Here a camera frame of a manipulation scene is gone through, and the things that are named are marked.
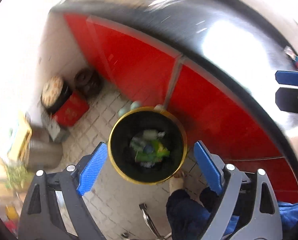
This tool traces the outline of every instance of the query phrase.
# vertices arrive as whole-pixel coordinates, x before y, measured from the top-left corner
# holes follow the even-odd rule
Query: white wall
[[[18,109],[40,121],[43,84],[60,74],[70,81],[86,66],[61,15],[48,14],[60,0],[0,3],[0,134]]]

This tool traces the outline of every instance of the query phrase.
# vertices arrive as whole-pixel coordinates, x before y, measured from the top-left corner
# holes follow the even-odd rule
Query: tile floor
[[[89,111],[71,129],[71,136],[63,143],[63,158],[54,171],[76,164],[83,155],[92,153],[99,142],[107,142],[110,131],[118,120],[117,112],[131,104],[112,85],[106,84],[99,96],[89,102]],[[189,151],[182,166],[187,173],[185,187],[193,199],[205,188],[205,179]],[[113,168],[109,159],[105,162],[92,190],[83,196],[87,208],[106,239],[121,239],[128,231],[130,237],[152,239],[153,234],[145,224],[138,204],[146,203],[147,210],[159,233],[170,233],[165,213],[169,197],[168,181],[154,186],[136,185],[124,180]],[[68,232],[75,234],[65,207],[61,208]]]

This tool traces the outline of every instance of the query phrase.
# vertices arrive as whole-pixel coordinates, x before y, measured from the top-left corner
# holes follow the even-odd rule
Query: metal chair leg
[[[139,208],[142,212],[142,215],[144,217],[144,220],[147,224],[147,226],[151,229],[152,233],[156,236],[157,239],[164,239],[163,236],[161,236],[157,230],[157,228],[155,227],[155,225],[153,224],[153,221],[151,220],[148,212],[147,212],[147,206],[145,203],[142,203],[139,205]]]

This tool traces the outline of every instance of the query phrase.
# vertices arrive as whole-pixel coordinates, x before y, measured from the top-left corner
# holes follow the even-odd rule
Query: metal screw
[[[41,176],[41,175],[43,175],[44,174],[44,171],[43,170],[38,170],[37,172],[36,172],[36,176]]]
[[[230,163],[226,165],[226,168],[227,168],[229,171],[234,171],[234,169],[235,169],[234,165],[233,165],[233,164],[230,164]]]
[[[262,175],[262,176],[265,175],[265,170],[264,170],[264,169],[258,169],[257,172],[258,172],[260,175]]]
[[[66,170],[67,171],[74,171],[76,169],[76,166],[75,165],[69,165]]]

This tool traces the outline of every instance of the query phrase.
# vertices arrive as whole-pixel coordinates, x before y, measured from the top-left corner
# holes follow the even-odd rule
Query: beige lid
[[[64,81],[61,77],[52,77],[43,88],[43,93],[41,95],[41,102],[45,107],[51,107],[58,99]]]

